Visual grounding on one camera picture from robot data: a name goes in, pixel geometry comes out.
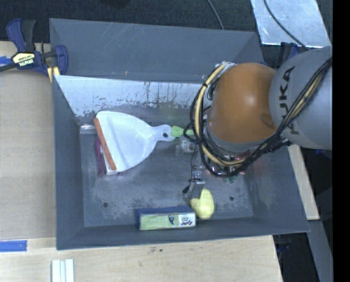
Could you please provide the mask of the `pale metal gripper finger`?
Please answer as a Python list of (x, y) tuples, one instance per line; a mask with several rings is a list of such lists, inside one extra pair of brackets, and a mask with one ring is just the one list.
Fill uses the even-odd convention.
[(205, 182), (200, 178), (192, 178), (190, 180), (190, 198), (199, 199), (204, 189)]

